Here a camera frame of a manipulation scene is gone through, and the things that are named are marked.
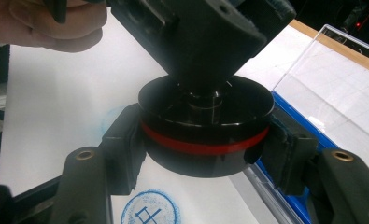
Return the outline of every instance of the finger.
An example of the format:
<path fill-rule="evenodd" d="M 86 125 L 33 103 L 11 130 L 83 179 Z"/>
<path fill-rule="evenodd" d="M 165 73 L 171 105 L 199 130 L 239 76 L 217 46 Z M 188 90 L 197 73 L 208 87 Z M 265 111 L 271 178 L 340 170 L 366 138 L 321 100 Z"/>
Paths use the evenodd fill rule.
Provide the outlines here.
<path fill-rule="evenodd" d="M 89 4 L 83 0 L 67 0 L 67 7 L 77 7 L 85 4 Z"/>
<path fill-rule="evenodd" d="M 102 39 L 103 31 L 102 29 L 98 29 L 89 35 L 77 39 L 55 39 L 54 43 L 50 42 L 49 40 L 43 41 L 45 36 L 40 33 L 34 32 L 33 36 L 35 39 L 37 39 L 36 42 L 40 45 L 40 47 L 63 52 L 80 52 L 96 45 Z"/>
<path fill-rule="evenodd" d="M 10 12 L 17 20 L 39 33 L 57 39 L 81 38 L 100 29 L 106 23 L 106 4 L 85 4 L 67 9 L 66 23 L 53 20 L 48 10 L 39 4 L 13 1 Z"/>

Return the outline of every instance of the screw hole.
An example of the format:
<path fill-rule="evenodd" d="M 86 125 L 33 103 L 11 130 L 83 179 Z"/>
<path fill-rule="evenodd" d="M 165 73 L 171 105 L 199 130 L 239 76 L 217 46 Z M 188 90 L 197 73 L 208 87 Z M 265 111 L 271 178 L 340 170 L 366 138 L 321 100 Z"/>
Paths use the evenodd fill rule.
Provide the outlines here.
<path fill-rule="evenodd" d="M 228 8 L 226 6 L 220 6 L 220 10 L 225 13 L 225 14 L 229 14 L 230 11 L 228 10 Z"/>
<path fill-rule="evenodd" d="M 94 156 L 94 151 L 92 150 L 86 150 L 86 151 L 81 151 L 79 152 L 79 154 L 77 154 L 76 159 L 78 161 L 85 161 L 87 159 L 90 159 Z"/>
<path fill-rule="evenodd" d="M 340 161 L 353 161 L 354 158 L 343 151 L 333 151 L 333 156 Z"/>

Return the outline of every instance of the human hand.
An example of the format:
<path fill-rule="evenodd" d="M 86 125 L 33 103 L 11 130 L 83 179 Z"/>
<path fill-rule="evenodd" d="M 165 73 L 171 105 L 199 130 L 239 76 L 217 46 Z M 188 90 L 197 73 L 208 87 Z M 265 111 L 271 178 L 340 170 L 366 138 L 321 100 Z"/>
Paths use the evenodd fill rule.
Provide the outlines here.
<path fill-rule="evenodd" d="M 105 23 L 105 3 L 68 0 L 59 24 L 42 0 L 0 0 L 0 43 L 78 52 L 100 41 Z"/>

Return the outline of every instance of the red rubber band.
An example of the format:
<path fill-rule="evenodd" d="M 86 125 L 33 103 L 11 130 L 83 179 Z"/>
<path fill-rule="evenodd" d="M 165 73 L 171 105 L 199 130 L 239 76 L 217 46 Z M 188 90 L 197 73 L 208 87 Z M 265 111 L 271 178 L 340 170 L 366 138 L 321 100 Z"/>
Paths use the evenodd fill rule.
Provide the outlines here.
<path fill-rule="evenodd" d="M 154 132 L 149 126 L 147 126 L 145 123 L 141 122 L 141 126 L 146 132 L 146 134 L 152 138 L 154 141 L 156 141 L 158 144 L 164 147 L 168 147 L 171 149 L 174 149 L 176 151 L 184 152 L 184 153 L 190 153 L 190 154 L 196 154 L 196 155 L 222 155 L 227 154 L 231 152 L 241 151 L 248 149 L 250 147 L 253 147 L 260 143 L 264 137 L 267 135 L 269 127 L 266 127 L 262 132 L 258 133 L 257 135 L 251 137 L 250 139 L 236 142 L 232 144 L 227 145 L 203 145 L 203 144 L 195 144 L 195 143 L 188 143 L 188 142 L 182 142 L 178 141 L 173 138 L 169 138 L 166 136 L 163 136 L 159 133 Z"/>

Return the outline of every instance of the wooden edge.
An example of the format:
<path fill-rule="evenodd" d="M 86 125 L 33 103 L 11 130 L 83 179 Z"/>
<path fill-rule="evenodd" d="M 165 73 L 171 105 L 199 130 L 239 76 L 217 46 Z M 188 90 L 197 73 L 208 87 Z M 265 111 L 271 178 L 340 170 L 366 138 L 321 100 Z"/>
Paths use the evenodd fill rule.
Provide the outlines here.
<path fill-rule="evenodd" d="M 301 23 L 300 21 L 294 20 L 290 22 L 289 26 L 298 30 L 299 32 L 307 35 L 311 38 L 314 38 L 318 31 L 312 29 L 311 27 Z M 369 70 L 369 58 L 360 54 L 358 51 L 348 48 L 347 46 L 338 43 L 335 40 L 332 40 L 330 37 L 326 35 L 321 35 L 319 38 L 319 42 L 324 46 L 336 51 L 337 53 L 347 57 L 348 59 L 352 60 L 354 63 L 363 66 L 364 68 Z"/>

